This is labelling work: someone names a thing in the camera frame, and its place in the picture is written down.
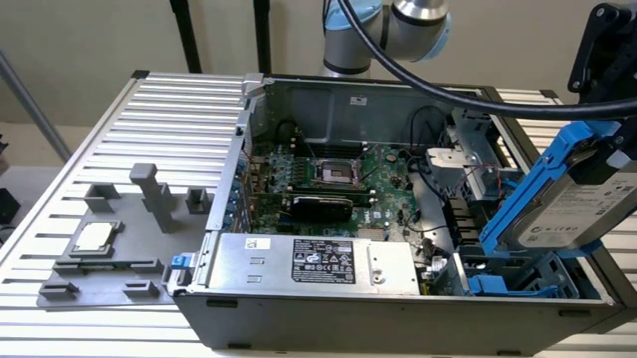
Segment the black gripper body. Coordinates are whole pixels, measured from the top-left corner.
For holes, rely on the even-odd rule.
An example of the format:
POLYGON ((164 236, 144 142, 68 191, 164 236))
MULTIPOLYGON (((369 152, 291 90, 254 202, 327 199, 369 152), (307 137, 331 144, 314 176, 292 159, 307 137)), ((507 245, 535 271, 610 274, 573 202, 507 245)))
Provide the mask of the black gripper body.
POLYGON ((636 100, 636 3, 590 11, 568 81, 580 104, 636 100))

